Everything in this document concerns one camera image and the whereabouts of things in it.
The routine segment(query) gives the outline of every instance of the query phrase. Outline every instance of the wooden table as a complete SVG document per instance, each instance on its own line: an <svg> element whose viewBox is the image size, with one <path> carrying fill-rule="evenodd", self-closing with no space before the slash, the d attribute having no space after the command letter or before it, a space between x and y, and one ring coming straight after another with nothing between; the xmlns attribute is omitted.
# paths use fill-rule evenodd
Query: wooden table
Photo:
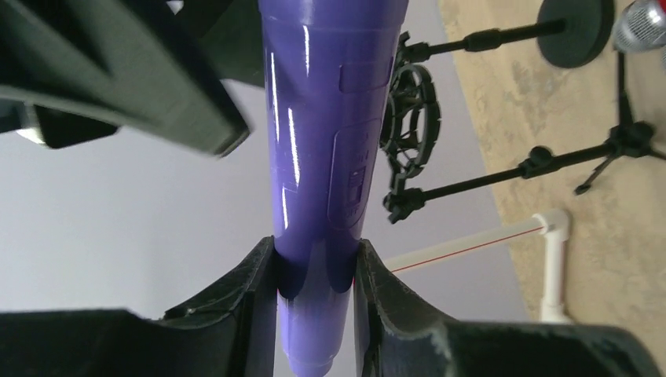
<svg viewBox="0 0 666 377"><path fill-rule="evenodd" d="M541 4L439 2L450 41L491 27L533 24ZM616 13L629 3L618 1ZM484 53L459 52L454 59L488 172L515 167L535 145L562 154L600 144L617 124L616 55L610 46L593 63L571 71L549 66L534 41ZM666 150L661 52L630 56L628 74L635 113L657 126L655 146ZM582 323L627 328L666 371L666 163L620 159L590 192L574 196L573 189L600 162L495 185L497 208L506 223L553 207L570 211L574 223L565 297L569 313ZM511 246L534 317L543 286L542 242L531 238Z"/></svg>

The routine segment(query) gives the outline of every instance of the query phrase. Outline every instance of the microphone head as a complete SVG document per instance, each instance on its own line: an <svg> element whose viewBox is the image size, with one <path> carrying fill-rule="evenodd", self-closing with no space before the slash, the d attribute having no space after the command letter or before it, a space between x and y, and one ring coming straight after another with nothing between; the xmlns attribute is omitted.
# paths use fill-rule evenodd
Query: microphone head
<svg viewBox="0 0 666 377"><path fill-rule="evenodd" d="M641 53L666 46L666 12L661 1L636 0L613 25L613 44L623 53Z"/></svg>

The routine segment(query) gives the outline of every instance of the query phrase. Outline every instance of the black disc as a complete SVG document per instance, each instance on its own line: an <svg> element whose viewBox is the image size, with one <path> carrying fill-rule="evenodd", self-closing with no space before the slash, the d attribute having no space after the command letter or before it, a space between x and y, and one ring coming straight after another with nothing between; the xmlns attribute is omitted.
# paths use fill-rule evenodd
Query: black disc
<svg viewBox="0 0 666 377"><path fill-rule="evenodd" d="M538 37L543 58L560 68L578 68L606 47L615 19L613 0L543 0L538 23L564 20L565 30Z"/></svg>

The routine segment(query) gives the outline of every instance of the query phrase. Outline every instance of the red line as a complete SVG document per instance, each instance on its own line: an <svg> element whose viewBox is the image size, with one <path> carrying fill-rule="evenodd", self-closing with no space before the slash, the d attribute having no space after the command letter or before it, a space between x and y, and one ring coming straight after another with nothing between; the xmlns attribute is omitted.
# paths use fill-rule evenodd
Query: red line
<svg viewBox="0 0 666 377"><path fill-rule="evenodd" d="M490 242L482 243L481 245L468 247L467 249L463 249L463 250L460 250L460 251L456 251L456 252L451 253L451 254L442 255L441 257L436 257L436 258L429 259L429 260L427 260L427 261L423 261L423 262L419 262L419 263L414 263L413 265L406 265L405 267L400 267L399 269L395 269L395 270L393 270L393 271L391 271L391 272L392 272L392 273L397 273L397 272L404 271L404 270L406 270L406 269L410 269L410 268L412 268L412 267L416 267L416 266L419 266L419 265L426 265L426 264L428 264L428 263L435 262L435 261L438 261L438 260L440 260L440 259L444 259L444 258L447 258L447 257L452 257L452 256L454 256L454 255L462 254L462 253L464 253L465 251L472 251L472 250L480 249L480 248L482 248L482 247L486 247L486 246L488 246L488 245L492 245L492 244L494 244L494 243L500 243L500 242L502 242L502 241L510 240L510 239L512 239L512 238L516 238L516 237L518 237L518 236L523 236L523 235L528 234L528 233L538 232L538 231L540 231L541 229L543 229L543 226L540 226L539 228L534 228L534 229L530 229L530 230L525 230L524 232L521 232L521 233L518 233L518 234L514 234L513 236L507 236L507 237L504 237L504 238L500 238L499 240L494 240L494 241L490 241Z"/></svg>

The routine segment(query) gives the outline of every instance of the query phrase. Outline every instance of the gray wall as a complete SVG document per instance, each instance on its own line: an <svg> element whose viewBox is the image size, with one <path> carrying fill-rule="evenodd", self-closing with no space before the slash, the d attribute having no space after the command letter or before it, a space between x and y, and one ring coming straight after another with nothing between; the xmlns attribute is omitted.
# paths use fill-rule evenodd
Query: gray wall
<svg viewBox="0 0 666 377"><path fill-rule="evenodd" d="M412 2L414 42L445 40L434 2ZM442 131L417 185L483 174L451 56L428 62ZM256 130L230 157L206 159L132 130L62 151L0 137L0 310L125 306L157 317L236 265L271 233L263 92L233 85ZM489 189L429 203L390 225L380 155L364 236L386 258L500 224ZM525 320L507 250L471 253L404 280L461 319ZM353 375L353 325L332 376ZM276 373L288 376L281 350Z"/></svg>

